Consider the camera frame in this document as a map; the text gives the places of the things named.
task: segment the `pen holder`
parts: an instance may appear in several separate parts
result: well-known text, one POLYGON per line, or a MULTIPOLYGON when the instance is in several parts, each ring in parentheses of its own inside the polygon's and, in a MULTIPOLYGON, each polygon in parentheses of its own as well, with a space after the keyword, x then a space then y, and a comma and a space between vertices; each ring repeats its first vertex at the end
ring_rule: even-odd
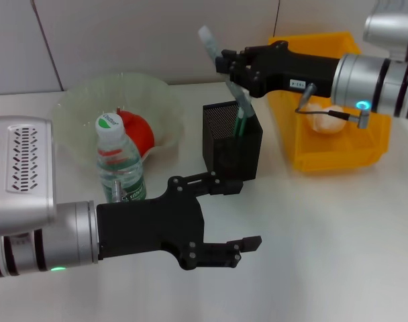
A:
POLYGON ((234 137, 236 101, 203 106, 203 157, 208 171, 226 179, 253 180, 258 169, 262 128, 256 115, 243 136, 234 137))

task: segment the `clear plastic bowl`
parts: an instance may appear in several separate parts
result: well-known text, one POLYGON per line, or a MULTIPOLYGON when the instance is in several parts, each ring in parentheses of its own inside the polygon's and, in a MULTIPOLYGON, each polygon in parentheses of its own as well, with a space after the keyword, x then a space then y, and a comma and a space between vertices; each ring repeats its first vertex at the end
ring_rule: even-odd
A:
POLYGON ((183 108, 170 87, 139 73, 108 74, 69 89, 53 110, 54 140, 80 164, 95 164, 95 120, 116 109, 143 117, 152 128, 155 147, 149 154, 178 144, 183 132, 183 108))

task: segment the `food item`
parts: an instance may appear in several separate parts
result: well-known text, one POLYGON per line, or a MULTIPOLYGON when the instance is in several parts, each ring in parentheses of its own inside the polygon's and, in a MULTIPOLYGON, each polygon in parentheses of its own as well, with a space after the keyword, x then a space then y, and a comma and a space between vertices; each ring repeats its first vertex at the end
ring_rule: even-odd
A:
MULTIPOLYGON (((343 108, 337 105, 322 108, 320 104, 308 104, 305 108, 307 112, 328 112, 337 111, 343 112, 343 108)), ((338 119, 337 117, 329 116, 326 114, 309 114, 307 115, 307 120, 310 127, 317 133, 323 134, 335 134, 344 129, 346 126, 346 121, 343 119, 338 119)))
POLYGON ((148 122, 139 115, 120 110, 117 111, 117 114, 122 118, 126 134, 134 141, 142 157, 148 150, 155 146, 152 128, 148 122))

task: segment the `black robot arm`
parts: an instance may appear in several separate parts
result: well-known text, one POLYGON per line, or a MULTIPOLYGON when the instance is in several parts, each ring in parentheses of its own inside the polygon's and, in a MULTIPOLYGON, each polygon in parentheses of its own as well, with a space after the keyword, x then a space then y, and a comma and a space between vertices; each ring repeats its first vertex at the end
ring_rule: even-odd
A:
POLYGON ((315 95, 331 97, 332 83, 339 59, 296 54, 288 42, 247 47, 239 54, 222 50, 216 58, 216 71, 228 74, 231 81, 248 89, 250 96, 263 97, 271 91, 302 93, 313 83, 315 95))
POLYGON ((158 198, 97 206, 99 259, 165 250, 185 270, 236 267, 240 253, 257 250, 261 237, 204 243, 204 218, 197 197, 238 194, 242 187, 242 181, 223 180, 214 172, 174 176, 158 198))

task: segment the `table surface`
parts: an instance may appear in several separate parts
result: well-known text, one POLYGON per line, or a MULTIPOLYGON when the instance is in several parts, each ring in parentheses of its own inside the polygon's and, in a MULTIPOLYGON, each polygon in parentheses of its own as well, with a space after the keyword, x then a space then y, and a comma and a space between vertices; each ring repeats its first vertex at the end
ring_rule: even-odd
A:
MULTIPOLYGON (((231 100, 224 84, 173 86, 185 107, 179 148, 145 163, 148 196, 170 176, 205 171, 203 105, 231 100)), ((50 118, 62 93, 0 96, 0 115, 50 118)), ((62 272, 0 278, 0 322, 408 321, 408 121, 395 120, 390 152, 370 168, 306 176, 291 170, 266 99, 256 180, 240 195, 199 198, 205 241, 261 235, 236 269, 185 272, 168 253, 111 258, 62 272)), ((97 178, 62 148, 59 203, 103 202, 97 178)))

